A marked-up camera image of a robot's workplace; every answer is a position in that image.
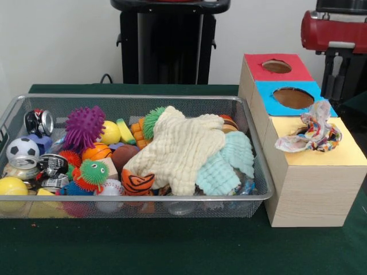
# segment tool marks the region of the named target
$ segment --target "circular hole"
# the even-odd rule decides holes
[[[307,108],[315,101],[314,97],[306,91],[292,87],[280,88],[273,95],[281,105],[292,109]]]
[[[289,73],[292,71],[292,67],[281,60],[269,60],[262,64],[265,70],[272,73]]]

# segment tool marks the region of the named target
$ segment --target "colorful fabric scrap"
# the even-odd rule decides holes
[[[327,152],[335,149],[342,140],[342,133],[334,124],[327,123],[330,108],[331,105],[327,100],[314,103],[309,112],[300,117],[307,126],[298,129],[292,135],[280,137],[275,143],[275,148],[284,152],[305,150]]]

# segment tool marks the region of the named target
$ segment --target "brown ball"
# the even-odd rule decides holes
[[[126,163],[137,153],[139,149],[132,145],[124,145],[115,150],[112,153],[111,159],[114,163],[118,174],[121,174],[122,168],[126,165]]]

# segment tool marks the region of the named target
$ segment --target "black cable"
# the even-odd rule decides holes
[[[113,82],[113,80],[112,80],[112,77],[108,74],[108,73],[105,73],[104,75],[103,75],[103,77],[101,78],[101,81],[99,81],[99,83],[103,83],[103,81],[104,81],[104,79],[106,78],[106,77],[108,77],[108,80],[110,81],[110,83],[111,84],[113,84],[114,82]]]

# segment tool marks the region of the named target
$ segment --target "metal basket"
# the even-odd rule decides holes
[[[56,138],[65,128],[67,116],[80,107],[98,105],[108,120],[123,118],[130,124],[150,110],[172,105],[186,117],[205,113],[231,116],[252,140],[255,154],[255,185],[258,195],[249,196],[0,196],[2,218],[171,218],[251,217],[263,200],[272,196],[274,185],[261,150],[246,101],[224,96],[138,96],[138,95],[24,95],[15,98],[0,119],[2,134],[0,169],[7,163],[6,147],[26,135],[25,113],[42,108],[54,118]]]

